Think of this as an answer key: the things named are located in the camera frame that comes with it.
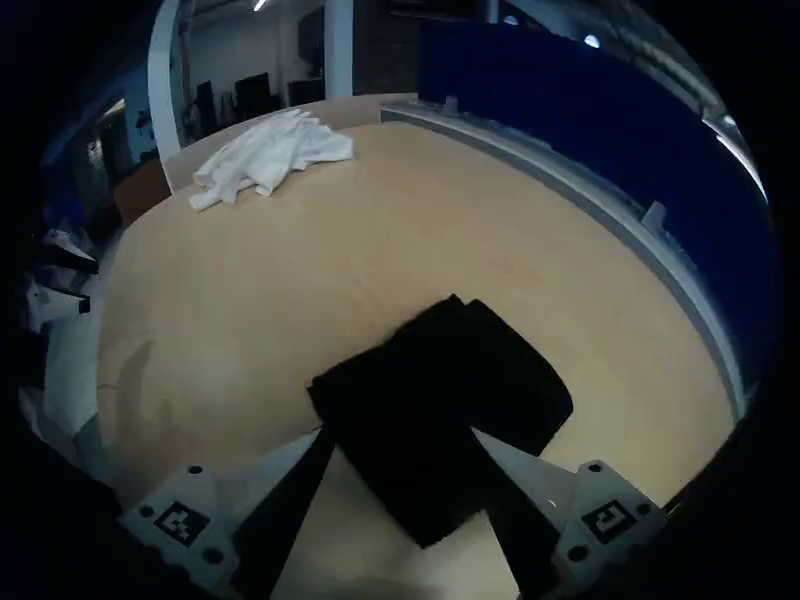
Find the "black cloth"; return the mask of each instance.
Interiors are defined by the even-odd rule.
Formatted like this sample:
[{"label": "black cloth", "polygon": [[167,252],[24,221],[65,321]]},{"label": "black cloth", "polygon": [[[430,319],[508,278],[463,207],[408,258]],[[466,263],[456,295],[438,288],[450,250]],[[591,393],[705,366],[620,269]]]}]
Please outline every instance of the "black cloth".
[{"label": "black cloth", "polygon": [[314,378],[322,422],[421,547],[483,508],[474,426],[538,455],[572,412],[549,363],[482,302],[434,304],[384,344]]}]

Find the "grey desk trim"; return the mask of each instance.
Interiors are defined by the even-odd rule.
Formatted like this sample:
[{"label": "grey desk trim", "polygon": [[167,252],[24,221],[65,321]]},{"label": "grey desk trim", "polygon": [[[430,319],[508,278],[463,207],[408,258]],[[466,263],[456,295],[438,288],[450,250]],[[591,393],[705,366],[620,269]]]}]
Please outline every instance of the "grey desk trim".
[{"label": "grey desk trim", "polygon": [[547,144],[498,124],[448,117],[434,108],[412,103],[383,106],[381,121],[403,121],[424,127],[486,152],[535,177],[606,227],[670,290],[717,365],[734,419],[744,415],[746,401],[739,362],[712,295],[688,257],[642,224],[645,207],[586,167],[554,152]]}]

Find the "blue partition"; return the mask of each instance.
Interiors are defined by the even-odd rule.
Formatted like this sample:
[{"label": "blue partition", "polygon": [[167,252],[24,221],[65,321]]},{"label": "blue partition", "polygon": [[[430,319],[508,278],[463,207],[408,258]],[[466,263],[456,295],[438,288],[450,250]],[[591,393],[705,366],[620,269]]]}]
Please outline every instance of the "blue partition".
[{"label": "blue partition", "polygon": [[758,380],[780,321],[777,244],[763,196],[686,105],[633,65],[507,25],[426,22],[419,96],[516,127],[667,207],[664,228],[699,270],[731,333],[745,383]]}]

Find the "table surface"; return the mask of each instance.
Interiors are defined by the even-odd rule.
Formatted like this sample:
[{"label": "table surface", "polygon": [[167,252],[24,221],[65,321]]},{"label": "table surface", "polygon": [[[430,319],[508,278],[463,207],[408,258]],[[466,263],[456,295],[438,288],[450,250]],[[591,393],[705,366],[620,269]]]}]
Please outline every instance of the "table surface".
[{"label": "table surface", "polygon": [[[544,458],[602,459],[660,504],[698,473],[732,430],[730,404],[700,335],[631,250],[447,137],[346,132],[353,160],[292,174],[270,198],[195,213],[190,186],[126,231],[98,362],[125,505],[181,465],[236,468],[313,429],[315,375],[451,293],[483,300],[569,388],[575,411]],[[516,589],[485,516],[421,551],[337,450],[274,597]]]}]

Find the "white cloth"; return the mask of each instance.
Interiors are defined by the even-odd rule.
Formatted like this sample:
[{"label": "white cloth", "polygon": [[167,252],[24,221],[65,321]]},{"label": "white cloth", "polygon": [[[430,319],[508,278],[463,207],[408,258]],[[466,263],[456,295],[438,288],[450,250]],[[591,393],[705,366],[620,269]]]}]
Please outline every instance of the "white cloth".
[{"label": "white cloth", "polygon": [[236,202],[236,193],[256,186],[270,196],[289,171],[304,171],[322,161],[353,158],[353,140],[336,133],[299,109],[278,113],[228,142],[194,174],[204,192],[189,198],[195,210],[220,200]]}]

